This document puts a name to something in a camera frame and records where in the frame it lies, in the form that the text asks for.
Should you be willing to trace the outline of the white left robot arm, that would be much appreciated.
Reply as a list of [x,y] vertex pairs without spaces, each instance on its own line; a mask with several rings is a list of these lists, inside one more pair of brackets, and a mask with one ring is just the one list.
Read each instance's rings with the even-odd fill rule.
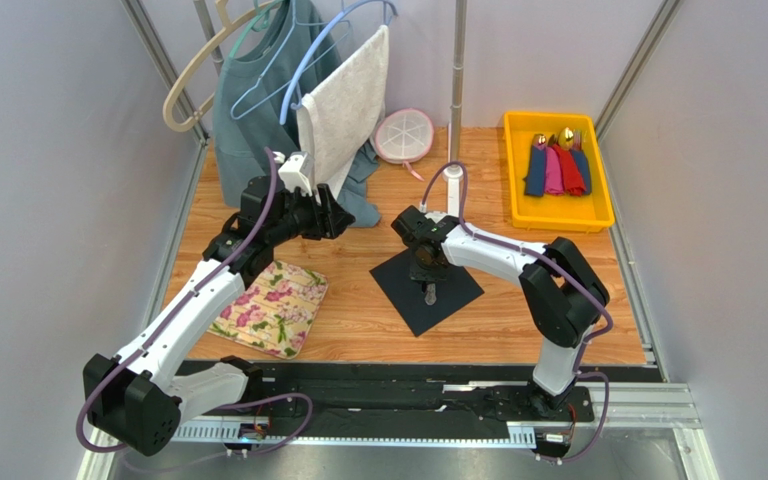
[[178,427],[199,415],[249,397],[261,404],[261,370],[235,356],[198,373],[178,370],[219,314],[274,260],[276,247],[293,240],[336,239],[354,223],[325,184],[315,193],[250,182],[240,208],[202,253],[186,286],[159,316],[112,357],[94,355],[83,369],[85,402],[76,420],[79,442],[95,453],[130,448],[144,456],[161,451]]

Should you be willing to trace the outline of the black paper napkin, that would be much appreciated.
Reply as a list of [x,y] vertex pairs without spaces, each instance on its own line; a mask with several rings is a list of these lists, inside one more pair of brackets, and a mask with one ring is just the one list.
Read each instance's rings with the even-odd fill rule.
[[415,337],[437,326],[484,294],[464,267],[449,267],[435,285],[434,302],[426,301],[420,282],[409,276],[412,255],[404,250],[370,270],[370,274]]

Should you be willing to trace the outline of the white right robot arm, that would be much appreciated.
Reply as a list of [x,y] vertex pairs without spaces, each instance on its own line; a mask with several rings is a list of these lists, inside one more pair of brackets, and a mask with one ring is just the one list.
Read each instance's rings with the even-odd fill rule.
[[391,224],[406,248],[406,272],[398,277],[411,305],[403,314],[429,314],[444,303],[438,290],[458,270],[479,270],[521,288],[535,328],[542,335],[538,363],[525,404],[548,416],[573,391],[587,344],[611,327],[608,291],[569,239],[549,244],[517,242],[449,215],[409,206]]

